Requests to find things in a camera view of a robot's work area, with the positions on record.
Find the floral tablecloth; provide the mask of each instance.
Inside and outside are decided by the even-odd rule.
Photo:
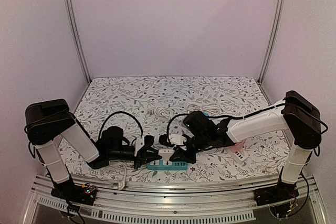
[[[78,120],[96,140],[104,119],[115,111],[133,114],[142,124],[144,133],[155,136],[156,148],[164,134],[168,119],[156,117],[151,108],[161,106],[173,113],[185,113],[188,102],[217,103],[223,113],[243,115],[268,104],[253,78],[248,77],[119,77],[96,78],[90,84],[78,109]],[[136,123],[126,115],[116,115],[106,128],[116,125],[124,129],[128,139],[140,136]],[[187,133],[180,120],[171,125],[171,133]],[[59,146],[61,156],[72,174],[101,179],[122,179],[124,168],[115,162],[99,170],[91,169],[64,140]],[[249,158],[242,164],[234,162],[224,149],[213,149],[197,155],[196,164],[187,171],[153,171],[142,166],[133,169],[125,162],[127,179],[154,183],[215,182],[276,174],[287,159],[289,147],[281,131],[246,140],[244,150]]]

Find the teal power strip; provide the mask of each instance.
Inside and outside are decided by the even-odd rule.
[[[187,170],[186,162],[170,162],[164,160],[156,160],[147,164],[148,170]]]

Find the metal ventilation grill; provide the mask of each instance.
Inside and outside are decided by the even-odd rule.
[[[51,207],[61,211],[67,211],[67,204],[64,200],[53,199],[46,196],[41,196],[39,199],[41,205]],[[88,217],[97,220],[104,220],[113,223],[136,223],[136,224],[220,224],[220,223],[242,223],[250,220],[255,220],[253,211],[244,211],[236,214],[215,215],[211,217],[160,217],[160,216],[137,216],[128,214],[119,214],[105,210],[92,209],[90,215],[82,214],[83,217]]]

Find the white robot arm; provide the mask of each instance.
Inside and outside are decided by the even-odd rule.
[[[225,119],[216,125],[211,118]],[[266,205],[291,199],[293,195],[298,196],[296,182],[312,151],[321,143],[321,123],[319,110],[295,91],[287,92],[283,100],[265,109],[241,117],[209,117],[194,111],[183,120],[194,136],[184,135],[185,146],[176,147],[170,161],[195,163],[197,152],[231,147],[249,137],[272,131],[290,130],[295,140],[278,185],[256,190],[255,200],[258,205]]]
[[[126,112],[116,113],[130,115]],[[88,132],[69,111],[64,99],[34,103],[28,106],[25,115],[29,146],[34,146],[41,163],[47,168],[54,183],[51,194],[58,198],[92,205],[96,192],[93,186],[74,184],[53,141],[56,136],[63,137],[92,169],[108,166],[110,160],[134,161],[134,168],[137,169],[142,164],[161,158],[158,151],[151,147],[154,137],[142,138],[142,127],[132,115],[141,130],[140,143],[136,142],[135,147],[123,136],[123,130],[116,126],[102,131],[96,142],[91,140]]]

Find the pink wall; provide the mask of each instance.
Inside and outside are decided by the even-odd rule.
[[[93,77],[257,77],[276,0],[73,0]]]
[[[297,90],[329,125],[321,156],[313,157],[308,168],[330,223],[336,223],[336,0],[285,0],[283,11],[264,86],[273,101]]]
[[[23,131],[33,102],[65,98],[74,108],[86,87],[64,0],[0,0],[0,222],[19,223],[36,173]]]

